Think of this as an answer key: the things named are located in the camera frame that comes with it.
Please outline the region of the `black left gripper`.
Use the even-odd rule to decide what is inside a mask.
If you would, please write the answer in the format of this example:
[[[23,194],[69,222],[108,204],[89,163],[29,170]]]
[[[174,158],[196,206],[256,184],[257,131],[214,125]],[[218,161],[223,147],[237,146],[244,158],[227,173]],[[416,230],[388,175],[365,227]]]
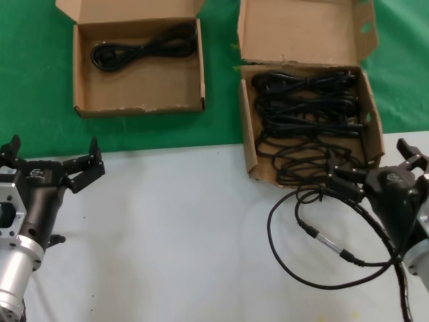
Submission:
[[[0,150],[1,167],[19,170],[23,175],[26,214],[19,234],[35,241],[45,250],[66,189],[69,188],[74,194],[80,192],[105,174],[105,165],[96,137],[92,138],[86,156],[63,163],[49,160],[25,161],[17,156],[20,148],[21,140],[18,135],[3,144]]]

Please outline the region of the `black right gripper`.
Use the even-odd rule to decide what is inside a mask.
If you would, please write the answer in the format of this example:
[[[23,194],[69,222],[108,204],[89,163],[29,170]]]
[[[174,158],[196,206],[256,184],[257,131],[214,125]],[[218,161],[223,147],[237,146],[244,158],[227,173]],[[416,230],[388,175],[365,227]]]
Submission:
[[[421,229],[411,228],[422,202],[422,193],[416,188],[416,177],[411,171],[419,168],[428,174],[428,157],[403,138],[397,141],[396,148],[404,158],[399,166],[370,171],[366,164],[341,166],[334,151],[328,149],[326,186],[356,203],[367,197],[394,248],[408,250],[423,238]]]

